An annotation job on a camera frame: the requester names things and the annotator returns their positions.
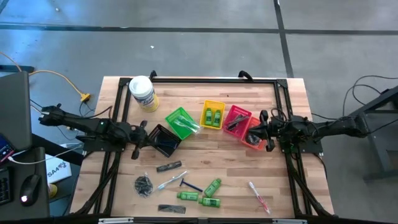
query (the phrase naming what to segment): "plastic jar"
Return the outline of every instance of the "plastic jar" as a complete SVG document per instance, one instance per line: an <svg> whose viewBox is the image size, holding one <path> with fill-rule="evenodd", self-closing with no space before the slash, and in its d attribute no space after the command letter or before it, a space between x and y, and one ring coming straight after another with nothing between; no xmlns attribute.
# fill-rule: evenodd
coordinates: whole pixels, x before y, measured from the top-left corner
<svg viewBox="0 0 398 224"><path fill-rule="evenodd" d="M154 86L148 77L134 77L129 84L129 89L139 106L146 112L153 112L159 106Z"/></svg>

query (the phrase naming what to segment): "green bottle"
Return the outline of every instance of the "green bottle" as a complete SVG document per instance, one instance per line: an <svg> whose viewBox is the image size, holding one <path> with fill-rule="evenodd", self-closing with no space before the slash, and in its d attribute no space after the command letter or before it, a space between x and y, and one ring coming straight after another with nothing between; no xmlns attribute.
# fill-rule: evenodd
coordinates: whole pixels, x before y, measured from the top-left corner
<svg viewBox="0 0 398 224"><path fill-rule="evenodd" d="M221 204L221 201L215 198L201 198L199 199L198 202L203 206L216 207L216 208L219 208Z"/></svg>
<svg viewBox="0 0 398 224"><path fill-rule="evenodd" d="M205 125L210 125L210 126L211 126L212 117L213 117L213 115L211 114L211 109L210 109L210 108L207 108L207 110L206 110Z"/></svg>
<svg viewBox="0 0 398 224"><path fill-rule="evenodd" d="M216 190L220 187L221 185L221 179L217 178L215 179L210 186L208 186L205 190L205 195L209 198L211 198L211 196L213 196L214 192L216 192Z"/></svg>
<svg viewBox="0 0 398 224"><path fill-rule="evenodd" d="M213 127L219 128L220 119L221 119L221 111L217 110L216 113L214 114Z"/></svg>
<svg viewBox="0 0 398 224"><path fill-rule="evenodd" d="M197 201L199 193L197 192L179 192L177 193L177 198L181 200L194 200Z"/></svg>

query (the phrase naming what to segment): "wooden table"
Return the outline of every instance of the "wooden table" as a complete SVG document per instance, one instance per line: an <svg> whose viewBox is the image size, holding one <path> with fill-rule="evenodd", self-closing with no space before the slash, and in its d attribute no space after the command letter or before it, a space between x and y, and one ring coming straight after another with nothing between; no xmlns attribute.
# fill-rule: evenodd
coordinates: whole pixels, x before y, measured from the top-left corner
<svg viewBox="0 0 398 224"><path fill-rule="evenodd" d="M119 78L104 77L96 113L114 104ZM287 80L294 114L311 118L303 79ZM267 84L155 83L154 86L160 100L159 108L153 113L145 113L132 97L127 119L130 124L136 125L139 125L143 119L148 120L148 133L157 124L171 130L165 117L180 106L184 107L199 123L204 100L225 102L225 114L228 113L231 105L237 105L252 111L253 116L257 118L261 110L276 107L274 89L272 85ZM118 121L121 120L123 113L124 99L121 105ZM204 129L200 134L191 135L182 141L170 158L166 158L152 147L145 147L141 150L138 160L132 160L133 149L133 145L128 145L122 155L113 203L113 217L267 218L294 216L285 158L278 145L272 152L254 151L221 130ZM103 152L94 152L83 161L71 212L81 208L97 187L103 157ZM181 168L156 173L157 166L178 160L182 161ZM321 162L312 154L304 154L303 165L308 187L325 209L333 213ZM177 199L177 192L193 191L188 187L179 187L179 181L168 185L162 191L155 191L149 198L138 196L134 190L134 181L145 173L156 188L185 170L189 171L185 180L203 190L214 179L222 180L221 187L213 196L221 199L221 208L204 207L197 202ZM266 214L260 206L248 186L249 181L254 183L258 192L269 204L271 215ZM104 192L102 209L108 195L107 189ZM298 190L297 194L300 207L304 211L301 190ZM187 208L187 212L184 215L158 212L159 204L183 205Z"/></svg>

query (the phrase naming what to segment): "yellow basket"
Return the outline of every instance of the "yellow basket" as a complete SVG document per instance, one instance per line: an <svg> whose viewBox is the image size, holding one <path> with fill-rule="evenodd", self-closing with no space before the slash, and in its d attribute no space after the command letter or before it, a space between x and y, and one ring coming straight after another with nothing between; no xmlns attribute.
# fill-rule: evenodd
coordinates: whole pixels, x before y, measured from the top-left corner
<svg viewBox="0 0 398 224"><path fill-rule="evenodd" d="M209 125L205 125L207 108L211 109L211 121L212 122L213 122L216 110L220 110L221 111L220 126L218 128L217 127L213 127L213 126L209 126ZM225 103L223 103L223 102L205 100L205 104L203 105L203 111L201 112L200 125L205 127L205 128L211 128L211 129L217 129L217 130L221 129L223 127L224 109L225 109Z"/></svg>

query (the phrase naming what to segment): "concrete floor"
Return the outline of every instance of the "concrete floor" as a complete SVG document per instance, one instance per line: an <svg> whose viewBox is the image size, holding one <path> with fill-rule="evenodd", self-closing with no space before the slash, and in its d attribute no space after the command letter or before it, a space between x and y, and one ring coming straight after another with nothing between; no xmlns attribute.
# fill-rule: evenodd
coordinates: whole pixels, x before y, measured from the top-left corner
<svg viewBox="0 0 398 224"><path fill-rule="evenodd" d="M286 29L398 29L395 0L279 2ZM272 0L9 0L0 13L0 25L4 24L278 28ZM245 70L254 77L287 77L279 34L1 29L0 37L0 51L21 65L56 70L81 90L94 93L91 107L95 107L105 75L149 75L156 70L162 76L235 77ZM314 113L341 116L345 91L363 75L397 76L398 35L286 38L294 77L305 79ZM9 62L0 58L0 63ZM370 78L363 83L383 91L398 81ZM78 113L79 96L59 77L35 75L30 94L41 105L62 103L63 109ZM372 90L358 88L363 101L376 96ZM358 107L349 96L346 111ZM34 133L57 143L68 142L55 128L41 126L37 118L33 111ZM64 132L69 137L75 135ZM325 138L322 144L335 213L345 218L398 222L397 179L371 184L362 180L378 171L367 140L335 136Z"/></svg>

